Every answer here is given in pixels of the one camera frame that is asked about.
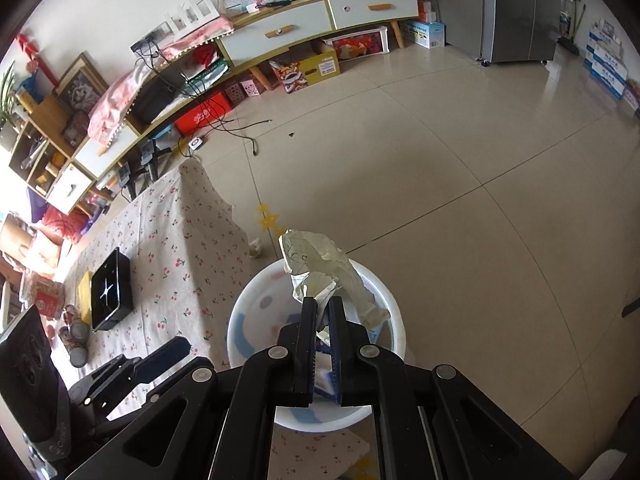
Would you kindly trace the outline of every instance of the drawer handle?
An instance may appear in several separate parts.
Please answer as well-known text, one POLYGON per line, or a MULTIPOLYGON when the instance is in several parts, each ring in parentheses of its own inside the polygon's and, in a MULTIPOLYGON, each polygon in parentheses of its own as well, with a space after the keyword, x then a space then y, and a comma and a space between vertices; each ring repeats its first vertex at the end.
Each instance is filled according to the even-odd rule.
POLYGON ((296 28, 295 25, 285 25, 284 27, 277 28, 276 30, 272 30, 271 32, 265 32, 264 35, 267 38, 276 38, 278 36, 286 34, 287 32, 291 32, 294 28, 296 28))
POLYGON ((394 6, 392 4, 377 4, 369 6, 369 10, 389 10, 393 8, 394 6))

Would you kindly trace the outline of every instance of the red box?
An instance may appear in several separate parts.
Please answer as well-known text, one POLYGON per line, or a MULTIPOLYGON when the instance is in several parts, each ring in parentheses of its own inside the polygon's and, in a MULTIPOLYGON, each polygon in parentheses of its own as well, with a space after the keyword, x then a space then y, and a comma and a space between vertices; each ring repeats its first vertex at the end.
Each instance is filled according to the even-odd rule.
POLYGON ((194 106, 180 119, 175 121, 175 127, 178 128, 184 136, 189 136, 198 128, 208 126, 209 123, 223 117, 230 111, 231 104, 229 104, 229 100, 226 98, 224 92, 216 92, 212 97, 194 106))

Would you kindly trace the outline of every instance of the crumpled paper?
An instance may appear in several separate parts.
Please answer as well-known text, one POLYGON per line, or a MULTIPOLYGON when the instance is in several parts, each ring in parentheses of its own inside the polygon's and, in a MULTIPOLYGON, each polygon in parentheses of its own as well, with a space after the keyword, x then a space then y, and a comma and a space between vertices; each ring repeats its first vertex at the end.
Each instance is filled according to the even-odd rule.
POLYGON ((364 286, 348 257, 327 236, 306 231, 287 230, 280 237, 285 270, 291 275, 293 297, 302 303, 307 296, 318 303, 320 339, 328 341, 328 320, 324 314, 334 294, 342 297, 348 321, 371 330, 389 317, 386 308, 377 306, 375 297, 364 286))

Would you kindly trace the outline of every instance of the screw head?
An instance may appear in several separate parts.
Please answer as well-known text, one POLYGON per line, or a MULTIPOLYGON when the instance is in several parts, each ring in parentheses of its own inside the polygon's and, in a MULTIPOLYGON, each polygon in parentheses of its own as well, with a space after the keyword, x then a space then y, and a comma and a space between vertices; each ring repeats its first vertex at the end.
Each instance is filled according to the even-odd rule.
POLYGON ((269 348, 269 357, 271 359, 282 359, 286 357, 289 353, 289 350, 284 348, 284 346, 273 346, 269 348))
POLYGON ((362 357, 378 357, 380 355, 380 348, 375 345, 364 345, 360 348, 360 355, 362 357))
POLYGON ((209 368, 198 368, 191 374, 191 379, 197 383, 206 383, 212 377, 213 373, 209 368))
POLYGON ((451 365, 440 365, 436 368, 436 374, 441 379, 450 380, 456 376, 456 369, 451 365))

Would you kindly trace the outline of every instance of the framed picture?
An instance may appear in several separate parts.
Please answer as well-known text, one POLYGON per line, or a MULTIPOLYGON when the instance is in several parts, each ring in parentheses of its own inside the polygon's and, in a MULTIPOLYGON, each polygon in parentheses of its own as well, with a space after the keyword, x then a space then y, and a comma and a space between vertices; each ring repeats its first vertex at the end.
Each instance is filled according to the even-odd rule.
POLYGON ((85 54, 66 70, 56 88, 58 102, 69 112, 82 111, 88 114, 107 91, 107 83, 98 74, 85 54))

